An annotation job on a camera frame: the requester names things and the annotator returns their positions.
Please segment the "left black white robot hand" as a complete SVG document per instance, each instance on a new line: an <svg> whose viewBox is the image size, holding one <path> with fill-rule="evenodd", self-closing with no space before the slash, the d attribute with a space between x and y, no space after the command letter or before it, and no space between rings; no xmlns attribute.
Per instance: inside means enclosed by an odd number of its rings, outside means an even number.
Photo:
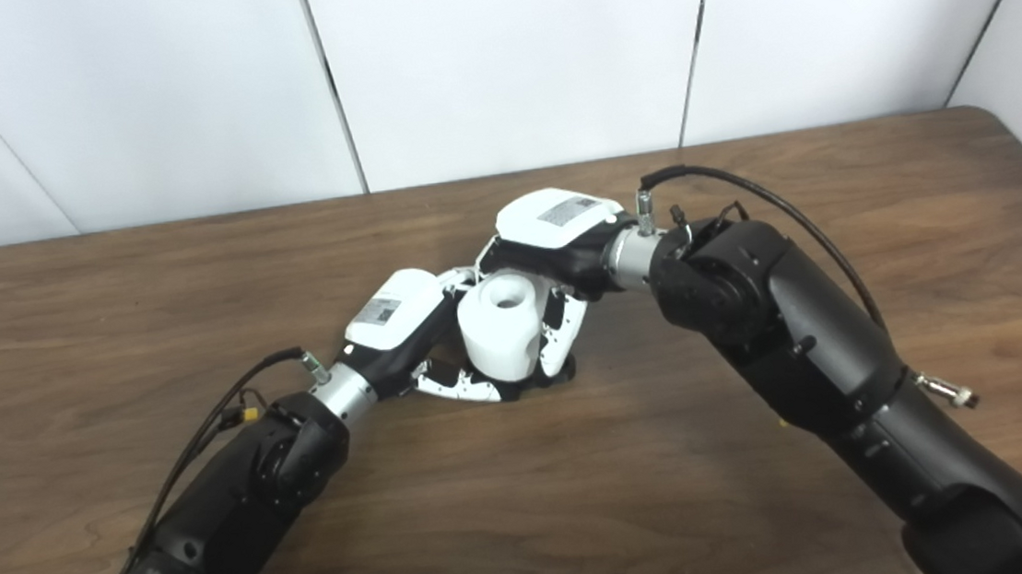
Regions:
<svg viewBox="0 0 1022 574"><path fill-rule="evenodd" d="M379 401L410 392L449 401L516 402L519 388L431 356L431 350L459 326L459 303L477 280L471 265L450 268L442 275L417 268L394 271L349 323L344 348L333 369L353 384L355 392L345 404L333 400L328 405L331 411L347 423L355 422Z"/></svg>

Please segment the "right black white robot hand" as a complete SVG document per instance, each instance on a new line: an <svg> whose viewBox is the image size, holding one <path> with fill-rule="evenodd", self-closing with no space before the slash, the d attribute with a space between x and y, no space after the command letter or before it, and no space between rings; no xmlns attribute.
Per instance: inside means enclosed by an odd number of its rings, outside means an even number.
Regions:
<svg viewBox="0 0 1022 574"><path fill-rule="evenodd" d="M499 210L476 270L487 289L511 277L532 289L535 365L519 380L523 386L572 378L572 344L589 302L642 283L640 276L624 277L617 265L636 224L617 201L550 187Z"/></svg>

